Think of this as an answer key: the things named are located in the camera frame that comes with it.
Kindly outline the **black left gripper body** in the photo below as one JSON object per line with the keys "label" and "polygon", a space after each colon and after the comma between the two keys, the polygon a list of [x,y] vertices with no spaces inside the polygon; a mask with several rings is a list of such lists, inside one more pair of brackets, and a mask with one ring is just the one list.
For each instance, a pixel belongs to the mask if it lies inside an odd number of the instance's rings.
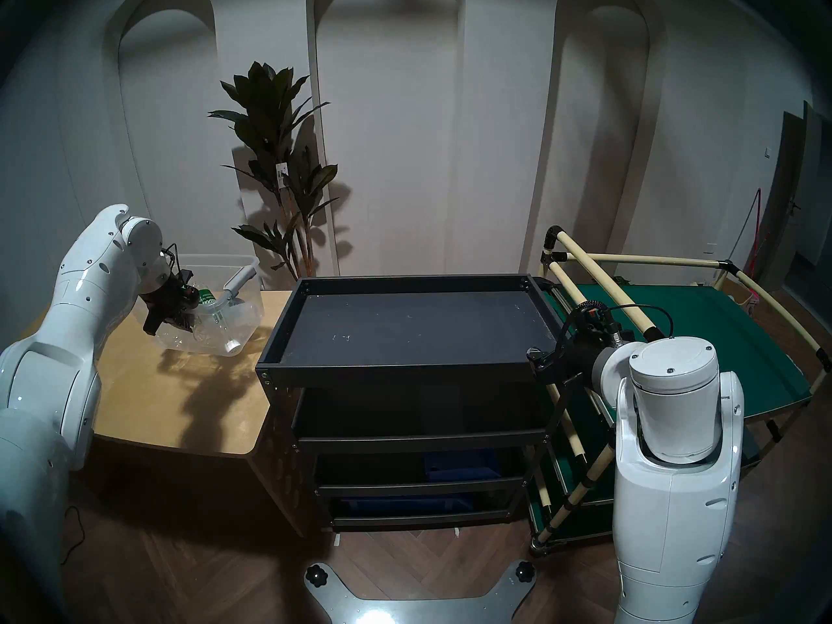
{"label": "black left gripper body", "polygon": [[157,290],[147,293],[149,315],[175,316],[199,305],[199,290],[190,284],[193,272],[169,275]]}

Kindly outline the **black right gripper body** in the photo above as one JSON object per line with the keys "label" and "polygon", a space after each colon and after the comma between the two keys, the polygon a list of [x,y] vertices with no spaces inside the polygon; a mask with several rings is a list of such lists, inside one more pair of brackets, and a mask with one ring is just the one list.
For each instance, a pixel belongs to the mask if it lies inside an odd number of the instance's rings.
{"label": "black right gripper body", "polygon": [[567,342],[558,351],[531,348],[526,352],[526,360],[532,369],[532,377],[538,384],[562,385],[579,376],[581,384],[587,389],[595,389],[593,370],[602,354],[602,347]]}

